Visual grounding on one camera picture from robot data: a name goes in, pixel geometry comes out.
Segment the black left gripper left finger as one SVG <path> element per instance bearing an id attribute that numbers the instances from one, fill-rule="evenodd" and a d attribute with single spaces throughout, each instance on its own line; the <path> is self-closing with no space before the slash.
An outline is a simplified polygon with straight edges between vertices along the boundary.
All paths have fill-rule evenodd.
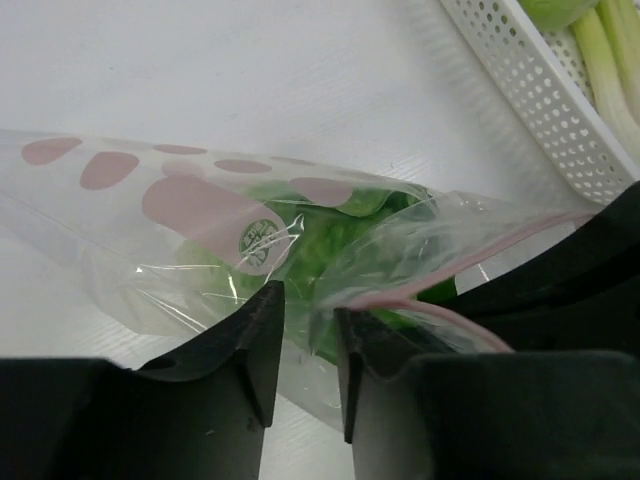
<path id="1" fill-rule="evenodd" d="M 5 479 L 255 479 L 273 421 L 285 291 L 138 369 L 100 358 L 1 363 Z"/>

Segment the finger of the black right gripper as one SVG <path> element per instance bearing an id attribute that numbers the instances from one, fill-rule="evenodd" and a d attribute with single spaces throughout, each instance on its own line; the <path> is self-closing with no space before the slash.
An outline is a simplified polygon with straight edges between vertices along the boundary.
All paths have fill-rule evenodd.
<path id="1" fill-rule="evenodd" d="M 453 299 L 516 351 L 639 350 L 639 186 L 560 243 Z"/>

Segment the green fake lettuce leaf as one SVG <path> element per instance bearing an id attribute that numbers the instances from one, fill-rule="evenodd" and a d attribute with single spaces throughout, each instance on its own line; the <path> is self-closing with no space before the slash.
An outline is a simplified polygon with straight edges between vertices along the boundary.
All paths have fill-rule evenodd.
<path id="1" fill-rule="evenodd" d="M 182 238 L 172 265 L 187 329 L 212 326 L 279 281 L 286 340 L 329 362 L 335 334 L 315 318 L 319 303 L 397 286 L 441 266 L 451 244 L 434 195 L 415 185 L 302 177 L 232 189 L 175 176 L 147 191 L 143 209 Z"/>

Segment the yellow-green fake celery stalk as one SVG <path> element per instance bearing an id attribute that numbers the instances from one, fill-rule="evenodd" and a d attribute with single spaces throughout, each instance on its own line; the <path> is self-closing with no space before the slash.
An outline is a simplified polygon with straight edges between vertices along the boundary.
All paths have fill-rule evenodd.
<path id="1" fill-rule="evenodd" d="M 595 108 L 633 155 L 639 151 L 639 14 L 632 1 L 589 1 L 571 24 Z"/>

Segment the clear pink-dotted zip bag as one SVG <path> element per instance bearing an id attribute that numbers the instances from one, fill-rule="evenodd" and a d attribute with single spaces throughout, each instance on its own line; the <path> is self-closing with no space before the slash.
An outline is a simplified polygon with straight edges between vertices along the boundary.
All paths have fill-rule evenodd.
<path id="1" fill-rule="evenodd" d="M 1 234 L 55 267 L 138 357 L 285 288 L 279 392 L 342 426 L 329 313 L 366 306 L 457 353 L 505 342 L 438 301 L 534 259 L 590 218 L 282 157 L 1 134 Z"/>

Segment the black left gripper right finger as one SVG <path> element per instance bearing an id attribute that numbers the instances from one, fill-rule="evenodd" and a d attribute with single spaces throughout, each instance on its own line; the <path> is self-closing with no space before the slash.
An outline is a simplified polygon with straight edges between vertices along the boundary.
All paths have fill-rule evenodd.
<path id="1" fill-rule="evenodd" d="M 639 363 L 617 352 L 445 354 L 334 314 L 359 479 L 635 479 Z"/>

